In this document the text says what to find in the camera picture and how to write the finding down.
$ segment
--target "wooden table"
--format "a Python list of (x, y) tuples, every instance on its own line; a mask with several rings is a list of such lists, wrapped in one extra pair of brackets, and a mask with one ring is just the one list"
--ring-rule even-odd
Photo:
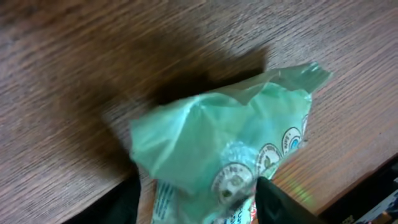
[[(275, 182), (319, 212), (398, 151), (396, 6), (0, 1), (0, 223), (61, 223), (120, 183), (128, 121), (155, 105), (312, 60), (335, 77), (314, 96), (308, 147)], [(142, 178), (138, 223), (149, 223)]]

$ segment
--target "wood grain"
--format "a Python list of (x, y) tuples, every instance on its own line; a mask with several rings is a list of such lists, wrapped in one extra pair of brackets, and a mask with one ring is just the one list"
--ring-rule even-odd
[[(159, 103), (312, 60), (335, 77), (275, 183), (320, 212), (398, 152), (396, 6), (0, 1), (0, 223), (61, 223), (135, 172), (128, 121)], [(144, 224), (155, 185), (141, 178)]]

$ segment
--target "circular logo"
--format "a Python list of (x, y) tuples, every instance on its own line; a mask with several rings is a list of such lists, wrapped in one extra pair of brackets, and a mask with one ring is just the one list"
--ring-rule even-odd
[(303, 122), (302, 122), (302, 132), (303, 132), (303, 136), (304, 136), (304, 132), (305, 132), (305, 127), (307, 127), (307, 121), (308, 121), (308, 114), (304, 116)]
[(282, 155), (273, 144), (266, 144), (257, 157), (257, 173), (261, 175), (266, 169), (277, 163)]
[(289, 128), (282, 138), (282, 150), (287, 154), (290, 150), (297, 148), (301, 142), (301, 134), (297, 128)]
[(239, 190), (247, 187), (253, 181), (253, 174), (243, 164), (231, 163), (221, 169), (215, 177), (211, 190), (217, 192), (221, 203), (234, 200)]

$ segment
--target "plastic wrapper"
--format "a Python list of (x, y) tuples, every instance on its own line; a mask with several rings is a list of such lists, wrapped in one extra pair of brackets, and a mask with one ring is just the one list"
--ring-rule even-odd
[(132, 121), (131, 158), (159, 180), (152, 224), (216, 223), (250, 203), (257, 178), (299, 147), (330, 75), (317, 63), (274, 69)]

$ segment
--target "black object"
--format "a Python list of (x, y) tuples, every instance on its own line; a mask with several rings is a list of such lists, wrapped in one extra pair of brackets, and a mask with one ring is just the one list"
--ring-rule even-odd
[[(384, 209), (377, 213), (377, 208)], [(361, 217), (374, 211), (372, 220)], [(319, 216), (330, 224), (390, 224), (398, 219), (398, 154)]]
[(324, 224), (271, 181), (257, 181), (256, 207), (259, 224)]
[[(375, 174), (343, 196), (318, 219), (271, 181), (257, 181), (256, 206), (259, 224), (354, 224), (389, 195), (398, 191), (398, 155)], [(134, 224), (137, 219), (141, 185), (138, 175), (130, 177), (65, 224)], [(397, 200), (389, 205), (391, 224), (398, 218)]]
[(134, 175), (64, 224), (135, 224), (141, 192)]

